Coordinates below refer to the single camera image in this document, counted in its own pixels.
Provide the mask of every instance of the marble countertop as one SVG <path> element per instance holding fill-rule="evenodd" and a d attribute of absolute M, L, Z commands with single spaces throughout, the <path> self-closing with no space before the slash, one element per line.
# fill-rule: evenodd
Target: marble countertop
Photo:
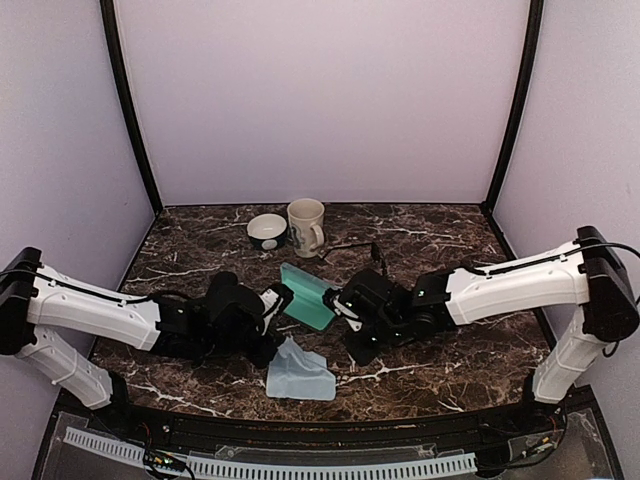
<path fill-rule="evenodd" d="M 252 249 L 247 222 L 283 205 L 176 207 L 156 221 L 124 286 L 132 294 L 158 289 L 203 295 L 208 278 L 231 270 L 262 291 L 289 262 L 336 285 L 372 266 L 368 249 L 333 252 L 326 261 L 295 256 L 287 245 L 272 252 Z M 411 288 L 419 274 L 461 261 L 472 265 L 505 260 L 477 206 L 328 204 L 329 244 L 375 241 L 389 277 Z M 332 402 L 272 399 L 266 370 L 240 355 L 211 359 L 193 369 L 188 361 L 156 357 L 107 339 L 92 361 L 122 375 L 135 404 L 176 412 L 245 420 L 369 421 L 407 419 L 478 410 L 519 400 L 523 380 L 549 353 L 531 312 L 481 320 L 430 341 L 380 355 L 370 365 L 353 363 L 340 338 L 348 328 L 333 322 L 322 334 L 280 317 L 273 327 L 305 350 L 328 360 L 337 378 Z"/>

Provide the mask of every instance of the wire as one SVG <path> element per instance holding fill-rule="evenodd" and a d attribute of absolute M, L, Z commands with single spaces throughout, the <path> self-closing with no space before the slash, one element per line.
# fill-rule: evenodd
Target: wire
<path fill-rule="evenodd" d="M 139 303 L 146 303 L 146 302 L 151 302 L 154 301 L 158 298 L 162 298 L 162 297 L 168 297 L 168 296 L 174 296 L 174 297 L 180 297 L 183 298 L 185 300 L 191 300 L 192 298 L 182 292 L 176 291 L 176 290 L 158 290 L 157 292 L 153 292 L 150 293 L 149 295 L 145 296 L 145 297 L 140 297 L 140 298 L 136 298 L 136 299 L 126 299 L 126 298 L 119 298 L 119 297 L 112 297 L 110 295 L 105 295 L 103 293 L 100 292 L 95 292 L 93 290 L 89 290 L 88 288 L 83 288 L 83 287 L 79 287 L 78 285 L 74 285 L 72 283 L 67 283 L 67 282 L 63 282 L 61 280 L 57 280 L 55 278 L 49 277 L 48 275 L 44 275 L 43 273 L 40 272 L 34 272 L 32 270 L 24 270 L 24 269 L 20 269 L 20 268 L 13 268 L 10 270 L 3 270 L 2 272 L 0 272 L 0 278 L 5 277 L 7 275 L 11 275 L 11 274 L 15 274 L 15 273 L 22 273 L 22 274 L 26 274 L 26 275 L 32 275 L 36 278 L 41 278 L 42 280 L 45 280 L 47 282 L 54 282 L 56 285 L 59 285 L 61 287 L 64 288 L 68 288 L 69 290 L 74 290 L 76 292 L 80 292 L 80 293 L 84 293 L 85 295 L 90 295 L 92 297 L 97 297 L 97 298 L 101 298 L 102 300 L 107 300 L 109 302 L 115 302 L 115 303 L 126 303 L 126 304 L 139 304 Z"/>
<path fill-rule="evenodd" d="M 564 429 L 562 430 L 562 433 L 560 434 L 560 436 L 558 437 L 558 439 L 555 441 L 555 446 L 551 447 L 549 450 L 547 450 L 548 453 L 546 453 L 544 456 L 542 456 L 541 458 L 538 458 L 537 460 L 533 461 L 533 462 L 527 462 L 527 463 L 518 463 L 521 462 L 522 460 L 524 460 L 527 457 L 522 457 L 522 454 L 520 454 L 520 456 L 514 458 L 513 460 L 508 461 L 507 463 L 503 463 L 502 465 L 482 465 L 482 464 L 478 464 L 478 470 L 479 471 L 487 471 L 487 470 L 517 470 L 520 468 L 530 468 L 530 467 L 534 467 L 536 465 L 539 465 L 540 463 L 544 462 L 545 460 L 547 460 L 551 455 L 553 455 L 553 452 L 555 452 L 556 450 L 558 450 L 558 448 L 560 447 L 560 445 L 562 444 L 564 437 L 567 433 L 567 429 L 569 426 L 568 423 L 568 418 L 567 418 L 567 413 L 566 413 L 566 403 L 563 401 L 562 403 L 562 412 L 563 412 L 563 418 L 564 418 Z M 551 420 L 551 423 L 553 424 L 553 433 L 552 435 L 557 434 L 558 432 L 558 426 L 557 426 L 557 422 L 555 420 L 555 418 L 553 416 L 548 417 Z M 539 448 L 542 445 L 538 445 L 533 447 L 534 451 L 536 448 Z"/>
<path fill-rule="evenodd" d="M 484 270 L 480 270 L 478 268 L 474 268 L 471 265 L 460 265 L 460 268 L 462 268 L 463 270 L 466 270 L 472 275 L 478 275 L 479 277 L 487 276 L 487 272 L 485 272 Z"/>
<path fill-rule="evenodd" d="M 602 349 L 602 356 L 603 356 L 604 358 L 611 358 L 611 357 L 613 357 L 613 356 L 615 355 L 615 353 L 616 353 L 616 350 L 618 350 L 618 347 L 619 347 L 619 346 L 620 346 L 620 341 L 617 341 L 617 342 L 613 345 L 613 348 L 611 349 L 611 351 L 610 351 L 610 352 L 607 352 L 607 349 L 606 349 L 606 348 L 603 348 L 603 349 Z"/>
<path fill-rule="evenodd" d="M 176 457 L 174 457 L 173 455 L 166 453 L 166 452 L 161 452 L 159 450 L 155 450 L 151 448 L 151 444 L 153 443 L 153 438 L 151 436 L 151 430 L 149 429 L 149 426 L 142 422 L 138 425 L 138 427 L 142 427 L 145 430 L 146 433 L 146 441 L 145 442 L 138 442 L 137 440 L 131 440 L 128 438 L 123 437 L 122 435 L 119 435 L 117 433 L 115 433 L 113 430 L 111 430 L 111 428 L 109 428 L 107 426 L 106 423 L 104 423 L 102 421 L 102 419 L 95 414 L 95 412 L 91 412 L 91 416 L 98 422 L 100 423 L 100 425 L 102 425 L 102 427 L 104 427 L 104 429 L 110 433 L 111 435 L 113 435 L 114 437 L 116 437 L 118 440 L 120 440 L 123 443 L 128 443 L 128 444 L 138 444 L 138 443 L 142 443 L 144 445 L 144 455 L 142 457 L 142 464 L 143 464 L 143 470 L 145 471 L 145 473 L 150 476 L 151 478 L 154 478 L 156 480 L 172 480 L 175 478 L 179 478 L 182 473 L 187 472 L 189 474 L 189 476 L 191 477 L 191 480 L 196 480 L 196 476 L 193 473 L 193 470 L 191 469 L 191 467 L 189 467 L 189 465 L 187 465 L 186 461 L 182 461 Z M 148 458 L 168 458 L 170 459 L 170 461 L 176 462 L 178 463 L 180 466 L 184 466 L 184 469 L 182 470 L 182 472 L 180 472 L 178 475 L 172 475 L 172 474 L 167 474 L 165 472 L 161 472 L 160 470 L 158 470 L 155 466 L 155 464 L 153 462 L 147 461 Z"/>
<path fill-rule="evenodd" d="M 556 260 L 560 260 L 561 258 L 569 257 L 571 255 L 575 255 L 576 253 L 584 252 L 585 250 L 591 250 L 593 248 L 604 248 L 604 247 L 619 248 L 621 250 L 626 250 L 628 252 L 633 253 L 636 257 L 640 259 L 640 252 L 635 248 L 630 247 L 629 245 L 625 245 L 624 243 L 605 242 L 605 243 L 596 243 L 593 245 L 583 245 L 581 247 L 574 248 L 573 250 L 569 250 L 568 252 L 565 252 L 565 253 L 559 253 L 557 255 L 551 255 L 549 257 L 538 258 L 536 260 L 531 260 L 529 262 L 519 263 L 517 265 L 511 265 L 509 267 L 502 267 L 496 270 L 490 270 L 488 272 L 485 272 L 483 270 L 478 270 L 478 271 L 483 272 L 483 276 L 500 275 L 503 273 L 513 272 L 514 270 L 533 267 L 534 265 L 540 265 L 547 262 L 554 262 Z"/>
<path fill-rule="evenodd" d="M 384 258 L 384 254 L 382 253 L 382 249 L 376 242 L 362 242 L 362 243 L 347 243 L 344 245 L 336 245 L 334 247 L 329 247 L 326 252 L 320 257 L 320 260 L 325 261 L 331 252 L 336 250 L 345 250 L 347 248 L 357 248 L 357 247 L 371 247 L 371 258 L 374 262 L 378 262 L 380 264 L 380 270 L 382 271 L 382 276 L 388 276 L 387 270 L 387 261 Z"/>

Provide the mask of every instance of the white vent grille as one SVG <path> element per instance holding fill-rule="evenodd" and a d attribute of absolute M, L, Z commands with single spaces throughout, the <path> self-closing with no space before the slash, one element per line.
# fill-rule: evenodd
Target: white vent grille
<path fill-rule="evenodd" d="M 67 428 L 64 442 L 117 462 L 142 467 L 144 450 L 136 445 L 71 427 Z M 477 471 L 473 453 L 413 462 L 340 467 L 261 465 L 213 460 L 197 455 L 176 457 L 185 460 L 196 478 L 202 480 L 423 480 Z"/>

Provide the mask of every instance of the black vertical pole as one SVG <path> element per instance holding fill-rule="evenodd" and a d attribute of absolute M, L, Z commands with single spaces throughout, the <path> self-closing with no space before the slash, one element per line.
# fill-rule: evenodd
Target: black vertical pole
<path fill-rule="evenodd" d="M 500 190 L 504 183 L 509 161 L 513 153 L 513 147 L 518 136 L 520 121 L 522 120 L 522 112 L 529 91 L 529 83 L 531 81 L 531 73 L 533 71 L 533 62 L 536 56 L 536 48 L 538 46 L 538 36 L 540 34 L 540 24 L 542 22 L 542 8 L 544 0 L 531 0 L 529 6 L 529 20 L 527 22 L 527 33 L 524 39 L 524 48 L 522 51 L 522 59 L 520 61 L 520 71 L 518 72 L 518 80 L 516 81 L 516 90 L 513 94 L 513 102 L 511 103 L 511 111 L 509 120 L 507 121 L 507 129 L 502 140 L 502 147 L 498 155 L 498 162 L 493 172 L 491 186 L 487 193 L 487 198 L 482 203 L 482 210 L 488 214 L 493 214 L 493 210 L 498 203 Z"/>
<path fill-rule="evenodd" d="M 118 97 L 120 98 L 120 106 L 124 121 L 129 132 L 129 140 L 133 147 L 133 153 L 140 169 L 140 175 L 147 196 L 153 207 L 153 211 L 159 214 L 162 211 L 162 200 L 158 192 L 158 186 L 153 178 L 149 157 L 144 148 L 140 126 L 138 125 L 138 117 L 133 107 L 133 98 L 129 89 L 129 81 L 127 80 L 127 72 L 124 65 L 124 57 L 122 54 L 122 46 L 120 45 L 120 37 L 118 35 L 118 23 L 116 20 L 115 7 L 113 0 L 100 0 L 100 8 L 102 9 L 102 22 L 104 24 L 104 33 L 107 38 L 107 48 L 109 49 L 109 58 L 111 59 L 111 68 L 113 69 L 113 78 L 116 82 Z"/>

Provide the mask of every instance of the ceramic mug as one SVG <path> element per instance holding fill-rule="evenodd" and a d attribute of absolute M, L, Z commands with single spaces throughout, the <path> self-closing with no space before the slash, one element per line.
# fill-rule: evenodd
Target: ceramic mug
<path fill-rule="evenodd" d="M 287 207 L 291 240 L 296 255 L 311 258 L 324 245 L 324 205 L 312 198 L 301 198 Z"/>

